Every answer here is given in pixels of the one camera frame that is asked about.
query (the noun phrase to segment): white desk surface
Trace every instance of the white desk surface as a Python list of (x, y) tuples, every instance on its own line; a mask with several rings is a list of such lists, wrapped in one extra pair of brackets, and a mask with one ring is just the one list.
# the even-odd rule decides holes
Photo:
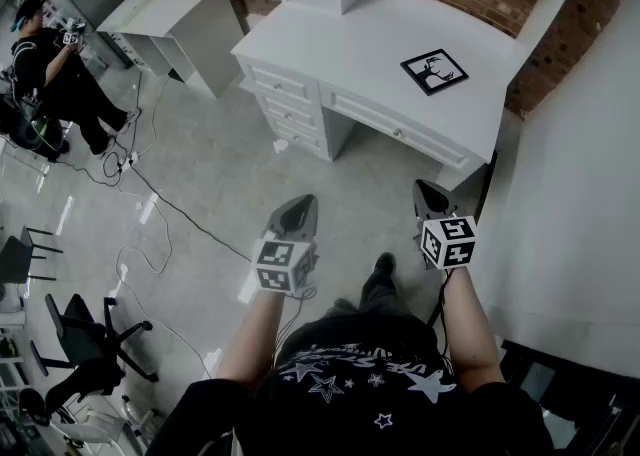
[(164, 37), (202, 0), (124, 0), (98, 31)]
[[(435, 0), (360, 0), (343, 16), (276, 8), (231, 51), (374, 101), (491, 161), (515, 41)], [(400, 63), (444, 49), (469, 79), (427, 96)]]

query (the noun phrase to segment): desk drawer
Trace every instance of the desk drawer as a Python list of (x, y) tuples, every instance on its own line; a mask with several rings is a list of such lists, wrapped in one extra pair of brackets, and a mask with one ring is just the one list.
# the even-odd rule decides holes
[(278, 136), (328, 159), (329, 147), (326, 139), (317, 134), (305, 133), (271, 115), (267, 115), (267, 120), (269, 120), (271, 128)]
[(356, 95), (323, 83), (320, 84), (320, 95), (323, 106), (392, 136), (441, 163), (462, 168), (469, 161), (464, 154), (394, 120), (392, 112), (386, 112), (384, 108)]
[(258, 102), (266, 115), (272, 116), (288, 125), (299, 127), (307, 132), (324, 133), (322, 118), (304, 109), (293, 107), (284, 102), (264, 95), (257, 95)]
[(320, 106), (318, 82), (290, 70), (246, 58), (238, 58), (244, 75), (256, 86), (306, 106)]

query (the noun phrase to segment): white table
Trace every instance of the white table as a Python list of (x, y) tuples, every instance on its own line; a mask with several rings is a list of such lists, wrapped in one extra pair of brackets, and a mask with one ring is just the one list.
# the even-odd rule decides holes
[[(333, 160), (358, 121), (443, 163), (453, 189), (491, 161), (514, 45), (435, 0), (360, 0), (342, 16), (291, 0), (232, 53), (279, 137)], [(438, 49), (469, 79), (427, 96), (400, 63)]]
[(172, 68), (186, 84), (219, 97), (240, 69), (231, 48), (243, 36), (229, 0), (125, 0), (98, 31), (139, 67)]

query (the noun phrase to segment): black pants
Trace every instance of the black pants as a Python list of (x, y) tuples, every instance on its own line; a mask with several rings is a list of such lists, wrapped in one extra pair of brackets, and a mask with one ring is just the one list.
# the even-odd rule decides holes
[(47, 109), (47, 116), (78, 124), (82, 137), (91, 148), (91, 153), (101, 154), (109, 144), (109, 135), (98, 119), (119, 131), (127, 121), (126, 111), (116, 108), (111, 103), (86, 69), (78, 75), (77, 86), (74, 87), (74, 91), (68, 92), (68, 98), (68, 104), (56, 103), (56, 107)]
[(422, 322), (413, 315), (409, 307), (398, 298), (391, 277), (380, 271), (371, 273), (371, 276), (365, 282), (362, 287), (360, 305), (358, 307), (348, 300), (340, 298), (336, 300), (334, 306), (327, 311), (324, 318), (358, 313), (400, 316)]

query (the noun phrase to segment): man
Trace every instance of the man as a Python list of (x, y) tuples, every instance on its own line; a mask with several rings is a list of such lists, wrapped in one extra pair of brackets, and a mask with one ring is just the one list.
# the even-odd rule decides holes
[(116, 132), (139, 114), (116, 108), (76, 54), (76, 45), (61, 44), (61, 34), (42, 27), (43, 0), (26, 0), (16, 13), (12, 31), (20, 31), (13, 45), (19, 95), (34, 89), (43, 115), (80, 126), (82, 137), (94, 155), (104, 155), (115, 143), (100, 126), (98, 118)]
[(383, 254), (359, 308), (336, 302), (294, 332), (272, 368), (284, 296), (260, 291), (217, 379), (192, 384), (147, 456), (536, 455), (552, 450), (540, 407), (504, 383), (466, 268), (444, 293), (449, 362), (396, 295)]

